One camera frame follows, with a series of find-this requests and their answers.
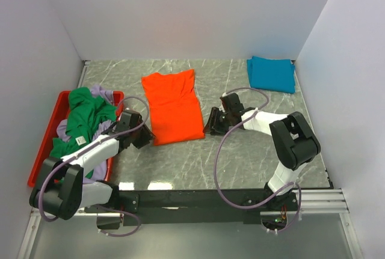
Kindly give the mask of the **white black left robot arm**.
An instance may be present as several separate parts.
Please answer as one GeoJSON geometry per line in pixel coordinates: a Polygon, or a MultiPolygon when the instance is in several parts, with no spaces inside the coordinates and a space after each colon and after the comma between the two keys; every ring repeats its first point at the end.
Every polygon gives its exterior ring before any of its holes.
{"type": "Polygon", "coordinates": [[[93,142],[72,154],[43,161],[29,197],[30,206],[49,213],[49,221],[68,220],[78,209],[95,205],[106,212],[117,210],[120,207],[119,187],[105,180],[85,184],[85,176],[131,145],[140,149],[154,137],[140,113],[124,110],[93,142]]]}

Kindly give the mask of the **orange t shirt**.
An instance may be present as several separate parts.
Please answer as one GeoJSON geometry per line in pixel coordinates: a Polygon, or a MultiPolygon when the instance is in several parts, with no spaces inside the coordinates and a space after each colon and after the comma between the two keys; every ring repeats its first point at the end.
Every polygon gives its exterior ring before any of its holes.
{"type": "Polygon", "coordinates": [[[200,102],[195,93],[195,71],[153,73],[141,78],[149,103],[154,145],[205,138],[200,102]]]}

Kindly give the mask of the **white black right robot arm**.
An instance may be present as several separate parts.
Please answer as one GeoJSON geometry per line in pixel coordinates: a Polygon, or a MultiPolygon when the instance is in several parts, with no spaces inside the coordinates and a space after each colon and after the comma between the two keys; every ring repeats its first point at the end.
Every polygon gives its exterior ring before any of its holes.
{"type": "Polygon", "coordinates": [[[249,206],[237,205],[225,197],[220,189],[217,171],[214,183],[221,199],[228,205],[241,209],[256,209],[266,205],[270,210],[278,210],[291,196],[293,187],[303,168],[320,152],[321,145],[304,115],[300,112],[275,114],[261,108],[245,108],[237,94],[220,97],[221,107],[213,107],[203,132],[222,136],[214,159],[217,167],[220,150],[225,139],[236,129],[269,135],[274,143],[279,163],[273,176],[265,185],[264,199],[249,206]]]}

